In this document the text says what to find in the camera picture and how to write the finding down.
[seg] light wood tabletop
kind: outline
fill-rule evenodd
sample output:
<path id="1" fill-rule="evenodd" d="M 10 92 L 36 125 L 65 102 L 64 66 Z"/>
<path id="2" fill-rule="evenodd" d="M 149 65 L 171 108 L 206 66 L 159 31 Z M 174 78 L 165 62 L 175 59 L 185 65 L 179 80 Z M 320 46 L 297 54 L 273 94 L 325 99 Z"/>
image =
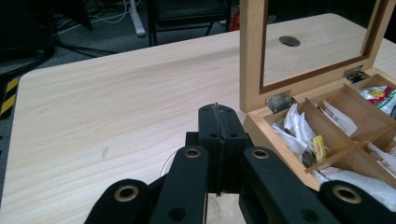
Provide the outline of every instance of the light wood tabletop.
<path id="1" fill-rule="evenodd" d="M 396 77 L 394 44 L 383 41 L 375 66 Z M 0 222 L 82 223 L 111 184 L 160 177 L 185 133 L 198 130 L 198 109 L 215 102 L 244 119 L 239 32 L 25 75 Z M 222 223 L 244 222 L 231 209 L 221 211 Z"/>

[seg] glass lid panel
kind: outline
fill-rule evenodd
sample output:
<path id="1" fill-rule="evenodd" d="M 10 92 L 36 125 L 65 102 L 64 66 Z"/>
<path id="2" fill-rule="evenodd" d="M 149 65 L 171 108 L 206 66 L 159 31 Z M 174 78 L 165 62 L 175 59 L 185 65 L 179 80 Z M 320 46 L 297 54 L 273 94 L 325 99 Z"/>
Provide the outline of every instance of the glass lid panel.
<path id="1" fill-rule="evenodd" d="M 375 0 L 269 1 L 262 86 L 361 56 L 374 7 Z"/>

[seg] round hole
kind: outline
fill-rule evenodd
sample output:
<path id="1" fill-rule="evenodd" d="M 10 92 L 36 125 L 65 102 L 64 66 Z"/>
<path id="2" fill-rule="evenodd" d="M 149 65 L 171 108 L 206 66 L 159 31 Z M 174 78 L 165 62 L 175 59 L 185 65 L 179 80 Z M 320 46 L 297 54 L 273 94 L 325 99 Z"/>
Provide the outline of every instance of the round hole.
<path id="1" fill-rule="evenodd" d="M 254 150 L 253 151 L 253 156 L 259 159 L 267 159 L 270 154 L 264 150 Z"/>
<path id="2" fill-rule="evenodd" d="M 131 196 L 133 194 L 134 194 L 134 190 L 133 189 L 123 189 L 120 192 L 120 196 L 124 197 L 124 198 L 129 197 L 129 196 Z"/>
<path id="3" fill-rule="evenodd" d="M 174 208 L 169 212 L 168 216 L 172 221 L 181 221 L 186 216 L 186 211 L 182 208 Z"/>
<path id="4" fill-rule="evenodd" d="M 197 149 L 189 149 L 184 152 L 184 156 L 187 158 L 197 158 L 201 156 L 201 151 Z"/>
<path id="5" fill-rule="evenodd" d="M 299 47 L 300 46 L 300 40 L 298 40 L 296 37 L 289 36 L 289 35 L 282 35 L 279 38 L 280 43 L 288 46 L 288 47 Z"/>
<path id="6" fill-rule="evenodd" d="M 300 214 L 303 217 L 303 219 L 308 222 L 319 222 L 319 216 L 315 212 L 309 209 L 301 210 Z"/>
<path id="7" fill-rule="evenodd" d="M 114 199 L 120 203 L 126 203 L 133 200 L 138 193 L 139 189 L 135 185 L 121 186 L 114 193 Z"/>
<path id="8" fill-rule="evenodd" d="M 332 188 L 332 193 L 344 202 L 361 203 L 361 196 L 354 189 L 336 185 Z"/>

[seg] wooden box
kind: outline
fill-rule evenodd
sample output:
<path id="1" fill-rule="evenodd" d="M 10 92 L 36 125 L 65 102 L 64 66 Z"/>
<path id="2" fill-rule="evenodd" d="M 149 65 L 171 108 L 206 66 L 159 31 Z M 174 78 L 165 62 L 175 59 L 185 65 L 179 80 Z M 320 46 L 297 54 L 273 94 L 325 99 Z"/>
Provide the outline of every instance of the wooden box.
<path id="1" fill-rule="evenodd" d="M 396 188 L 395 177 L 365 151 L 368 141 L 387 150 L 396 136 L 396 121 L 359 94 L 361 88 L 396 87 L 394 78 L 373 68 L 395 2 L 377 0 L 366 29 L 334 13 L 267 25 L 272 19 L 268 0 L 241 1 L 244 128 L 256 146 L 273 149 L 312 189 L 319 189 L 312 172 L 329 166 L 375 177 Z M 347 77 L 357 72 L 365 79 L 352 84 Z M 285 117 L 288 109 L 279 108 L 290 99 L 331 149 L 326 160 L 310 167 L 270 126 Z M 330 122 L 316 108 L 323 100 L 352 118 L 357 131 L 347 136 Z"/>

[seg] black chair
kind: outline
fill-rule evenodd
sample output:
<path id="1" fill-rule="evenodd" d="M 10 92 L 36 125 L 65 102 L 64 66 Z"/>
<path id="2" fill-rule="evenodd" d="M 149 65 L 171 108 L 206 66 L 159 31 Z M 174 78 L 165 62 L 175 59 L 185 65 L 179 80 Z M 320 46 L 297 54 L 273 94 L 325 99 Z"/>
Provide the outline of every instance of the black chair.
<path id="1" fill-rule="evenodd" d="M 205 35 L 209 35 L 215 21 L 226 21 L 227 32 L 230 18 L 231 0 L 148 0 L 149 45 L 158 44 L 159 32 L 207 27 Z M 157 26 L 166 28 L 158 30 Z"/>

